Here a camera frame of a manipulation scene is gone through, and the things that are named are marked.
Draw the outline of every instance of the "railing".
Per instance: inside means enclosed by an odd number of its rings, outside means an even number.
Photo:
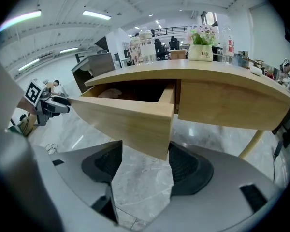
[[[168,35],[168,34],[172,35],[172,34],[175,34],[175,33],[186,33],[187,32],[187,26],[156,29],[154,31],[155,31],[155,35],[156,36]]]

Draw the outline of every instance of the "open drawer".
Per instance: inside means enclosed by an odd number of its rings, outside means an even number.
[[[122,94],[117,99],[98,98],[110,88],[120,90]],[[166,160],[174,116],[174,80],[96,85],[69,101],[84,121],[109,137]]]

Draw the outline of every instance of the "marble floor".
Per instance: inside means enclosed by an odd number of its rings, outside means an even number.
[[[69,96],[79,95],[75,84],[65,87]],[[246,157],[251,165],[273,179],[273,153],[283,130],[274,136],[266,131],[253,151]],[[255,130],[221,127],[188,122],[174,116],[171,139],[212,150],[239,155]],[[78,150],[99,145],[112,139],[85,123],[71,109],[50,119],[30,136],[34,145],[56,144],[57,152]],[[290,145],[283,148],[275,161],[275,183],[284,188],[290,180]],[[159,160],[130,147],[123,147],[123,160],[112,181],[119,224],[139,231],[150,223],[169,203],[172,172],[167,161]]]

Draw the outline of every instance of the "white wall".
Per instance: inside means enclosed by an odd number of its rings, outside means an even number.
[[[219,29],[219,33],[222,32],[224,26],[226,25],[231,25],[231,21],[229,19],[229,17],[227,15],[224,14],[217,14],[216,13],[216,17],[217,17],[217,21],[218,21],[218,29]]]
[[[248,51],[249,57],[253,57],[252,21],[248,8],[239,7],[229,13],[231,31],[234,40],[234,53]]]
[[[128,34],[121,28],[114,30],[106,35],[106,42],[109,52],[112,54],[112,58],[115,59],[114,54],[118,53],[120,61],[125,59],[124,48],[122,43],[130,43],[131,38]]]
[[[25,91],[31,79],[37,78],[40,81],[44,81],[48,79],[49,82],[54,82],[55,80],[59,80],[61,86],[69,84],[71,81],[74,81],[74,76],[71,72],[73,67],[77,64],[75,56],[69,56],[67,58],[63,58],[59,61],[52,62],[48,65],[41,67],[40,69],[30,73],[24,78],[17,81],[18,85]],[[55,87],[55,92],[61,91],[61,87]],[[12,119],[17,124],[19,122],[19,118],[22,114],[27,114],[25,110],[16,108]]]
[[[278,68],[285,58],[290,60],[290,43],[285,39],[285,26],[276,10],[265,4],[251,9],[254,58]]]

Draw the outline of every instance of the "plastic bottle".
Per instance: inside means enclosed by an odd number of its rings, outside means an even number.
[[[232,65],[234,57],[234,40],[228,25],[224,26],[221,32],[220,41],[222,43],[222,62]]]
[[[156,61],[156,50],[153,35],[149,30],[141,30],[140,34],[140,48],[144,64],[153,63]]]

